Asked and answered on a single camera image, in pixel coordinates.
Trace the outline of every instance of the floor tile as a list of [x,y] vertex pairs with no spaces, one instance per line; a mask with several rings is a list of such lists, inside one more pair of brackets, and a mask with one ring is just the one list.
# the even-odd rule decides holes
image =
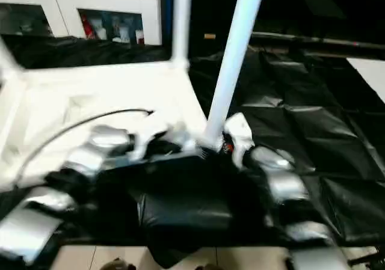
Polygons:
[[224,270],[286,270],[287,251],[278,247],[217,248],[218,266]]
[[99,270],[104,264],[121,258],[138,270],[159,270],[147,247],[96,247],[91,270]]
[[[374,247],[351,247],[351,248],[343,248],[343,254],[346,259],[356,259],[369,254],[375,254],[377,251]],[[353,270],[366,270],[365,264],[359,264],[352,267]]]
[[195,270],[198,266],[205,266],[206,264],[217,264],[215,256],[215,248],[202,248],[194,254],[184,258],[178,264],[171,267],[171,270]]
[[95,246],[65,246],[60,249],[51,270],[89,270]]

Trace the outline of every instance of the white metal pole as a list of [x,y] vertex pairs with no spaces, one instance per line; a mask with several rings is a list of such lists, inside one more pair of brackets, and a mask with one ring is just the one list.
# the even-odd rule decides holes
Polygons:
[[20,72],[21,67],[0,38],[0,83],[16,78]]
[[222,133],[260,2],[261,0],[237,0],[236,2],[205,130],[205,138],[212,144],[217,143]]
[[188,67],[188,33],[191,0],[174,0],[173,54],[171,59]]

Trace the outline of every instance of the red object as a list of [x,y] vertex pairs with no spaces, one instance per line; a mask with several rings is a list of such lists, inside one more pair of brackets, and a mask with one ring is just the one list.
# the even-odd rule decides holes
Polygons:
[[137,44],[144,44],[144,33],[142,30],[136,30],[135,35],[137,36]]
[[233,152],[233,151],[234,151],[233,145],[227,144],[227,145],[226,145],[226,150],[229,151],[229,152]]
[[84,32],[85,32],[85,36],[87,37],[87,40],[93,40],[95,39],[95,35],[94,35],[94,32],[92,30],[92,26],[90,25],[90,23],[88,22],[86,16],[84,16],[83,14],[80,15],[81,19],[82,19],[82,23],[83,23],[83,28],[84,28]]

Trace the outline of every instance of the black plastic sheet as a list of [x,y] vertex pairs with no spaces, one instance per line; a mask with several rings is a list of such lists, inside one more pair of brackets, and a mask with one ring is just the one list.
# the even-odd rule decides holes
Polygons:
[[[220,54],[191,61],[206,114],[220,63]],[[294,156],[340,244],[384,242],[385,107],[347,60],[248,51],[229,115],[238,111],[255,141]]]
[[2,35],[2,39],[16,61],[26,69],[143,63],[170,58],[169,51],[160,46],[131,46],[74,37]]

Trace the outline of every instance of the white cabinet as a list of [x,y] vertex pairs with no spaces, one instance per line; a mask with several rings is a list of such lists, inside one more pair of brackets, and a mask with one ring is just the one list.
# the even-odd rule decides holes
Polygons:
[[[102,34],[111,38],[110,32],[121,39],[143,31],[145,44],[161,44],[160,8],[158,0],[57,0],[70,35],[86,38],[86,19],[92,27],[99,23]],[[110,20],[112,29],[101,26]]]
[[161,44],[160,0],[0,0],[0,34]]
[[0,33],[68,35],[56,0],[0,0]]

